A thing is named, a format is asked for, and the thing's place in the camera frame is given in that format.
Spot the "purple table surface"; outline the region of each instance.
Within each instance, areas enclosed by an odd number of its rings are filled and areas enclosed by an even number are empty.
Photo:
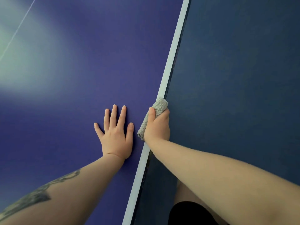
[[[0,55],[33,0],[0,0]],[[102,156],[93,123],[127,106],[132,156],[87,224],[122,224],[183,0],[36,0],[0,61],[0,210]]]

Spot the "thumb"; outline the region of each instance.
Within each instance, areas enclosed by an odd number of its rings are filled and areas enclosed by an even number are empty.
[[[148,123],[152,123],[155,119],[155,109],[153,107],[149,108],[149,112],[148,112]]]

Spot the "rag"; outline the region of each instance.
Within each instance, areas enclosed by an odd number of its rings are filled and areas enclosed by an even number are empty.
[[[153,104],[153,108],[155,109],[155,118],[157,118],[159,115],[161,115],[168,107],[168,102],[167,100],[159,97],[157,98],[156,102]],[[149,111],[146,114],[146,117],[144,118],[144,121],[139,129],[139,131],[137,132],[137,136],[139,138],[141,138],[141,140],[145,141],[144,139],[144,133],[145,133],[145,129],[148,123],[148,115],[149,115]]]

